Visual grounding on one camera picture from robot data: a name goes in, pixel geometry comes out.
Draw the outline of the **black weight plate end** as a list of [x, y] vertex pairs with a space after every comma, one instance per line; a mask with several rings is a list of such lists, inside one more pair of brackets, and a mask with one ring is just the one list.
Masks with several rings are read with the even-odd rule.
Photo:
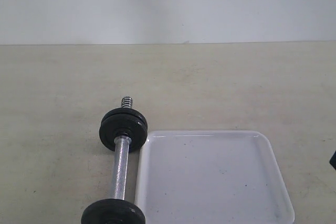
[[119, 136], [131, 139], [129, 152], [139, 150], [148, 136], [146, 119], [140, 115], [125, 113], [110, 115], [103, 119], [99, 129], [99, 137], [103, 145], [114, 152], [114, 140]]

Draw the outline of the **chrome threaded dumbbell bar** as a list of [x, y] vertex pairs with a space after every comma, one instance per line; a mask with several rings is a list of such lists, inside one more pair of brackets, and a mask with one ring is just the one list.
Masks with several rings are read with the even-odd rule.
[[115, 151], [111, 197], [114, 199], [125, 200], [129, 148], [132, 142], [129, 133], [127, 132], [127, 123], [129, 122], [130, 116], [127, 114], [120, 114], [118, 115], [118, 119], [121, 119], [121, 122], [119, 123], [121, 129], [117, 130], [114, 138]]

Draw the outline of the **black weight plate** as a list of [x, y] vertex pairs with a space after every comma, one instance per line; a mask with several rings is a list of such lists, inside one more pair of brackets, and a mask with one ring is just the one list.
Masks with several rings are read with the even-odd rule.
[[109, 112], [107, 112], [104, 117], [101, 120], [101, 123], [103, 123], [107, 118], [113, 116], [113, 115], [119, 115], [119, 114], [127, 114], [127, 115], [132, 115], [140, 119], [146, 127], [148, 127], [148, 123], [146, 118], [142, 113], [139, 111], [132, 109], [132, 108], [115, 108]]
[[126, 223], [145, 224], [145, 215], [135, 204], [121, 199], [102, 199], [90, 204], [81, 224]]

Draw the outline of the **white rectangular plastic tray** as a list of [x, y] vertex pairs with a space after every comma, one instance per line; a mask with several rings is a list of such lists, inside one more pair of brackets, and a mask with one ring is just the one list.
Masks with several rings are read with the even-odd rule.
[[154, 131], [135, 204], [147, 223], [294, 223], [270, 141], [256, 131]]

